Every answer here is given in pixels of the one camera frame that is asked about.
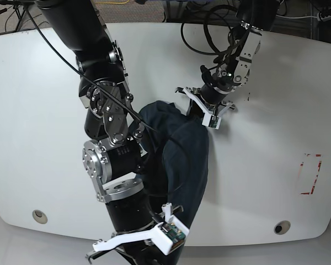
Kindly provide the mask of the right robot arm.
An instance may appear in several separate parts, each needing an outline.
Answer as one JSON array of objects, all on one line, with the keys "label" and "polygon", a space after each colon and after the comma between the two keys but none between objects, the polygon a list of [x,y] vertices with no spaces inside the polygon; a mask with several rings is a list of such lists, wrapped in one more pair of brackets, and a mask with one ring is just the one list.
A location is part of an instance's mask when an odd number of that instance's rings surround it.
[{"label": "right robot arm", "polygon": [[118,236],[144,232],[159,220],[163,197],[147,193],[140,179],[107,183],[134,172],[143,173],[152,155],[141,155],[140,140],[150,141],[137,115],[129,132],[126,117],[133,100],[123,56],[112,41],[91,1],[37,1],[56,34],[76,56],[79,97],[87,108],[83,163],[97,198],[104,203]]}]

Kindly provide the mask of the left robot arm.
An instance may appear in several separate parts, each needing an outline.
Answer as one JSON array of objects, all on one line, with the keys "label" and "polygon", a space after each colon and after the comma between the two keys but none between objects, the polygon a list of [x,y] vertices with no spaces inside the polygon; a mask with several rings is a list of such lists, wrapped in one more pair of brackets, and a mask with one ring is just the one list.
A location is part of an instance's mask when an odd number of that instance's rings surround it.
[{"label": "left robot arm", "polygon": [[[188,116],[200,118],[203,126],[218,129],[223,114],[235,109],[234,103],[225,101],[225,98],[248,82],[253,57],[260,49],[262,32],[271,30],[279,6],[280,1],[241,1],[238,7],[223,4],[206,12],[203,30],[212,49],[209,54],[215,57],[214,67],[200,67],[202,87],[176,89],[190,99]],[[229,28],[229,46],[221,51],[210,35],[209,20],[211,15],[223,9],[234,11],[240,24]]]}]

